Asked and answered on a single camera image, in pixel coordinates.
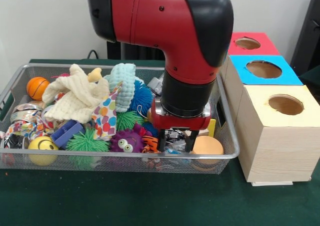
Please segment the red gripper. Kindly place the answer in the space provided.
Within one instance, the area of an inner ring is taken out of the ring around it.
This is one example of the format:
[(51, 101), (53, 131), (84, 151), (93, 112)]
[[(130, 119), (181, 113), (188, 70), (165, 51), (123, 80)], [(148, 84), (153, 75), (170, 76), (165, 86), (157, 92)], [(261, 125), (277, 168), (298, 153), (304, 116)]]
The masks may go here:
[(199, 130), (206, 129), (211, 120), (212, 112), (210, 102), (207, 102), (202, 113), (197, 117), (187, 118), (179, 117), (168, 113), (161, 105), (161, 99), (153, 99), (151, 106), (152, 124), (156, 129), (160, 130), (158, 135), (158, 150), (164, 152), (166, 146), (167, 129), (189, 130), (190, 135), (185, 136), (185, 152), (191, 152), (194, 148)]

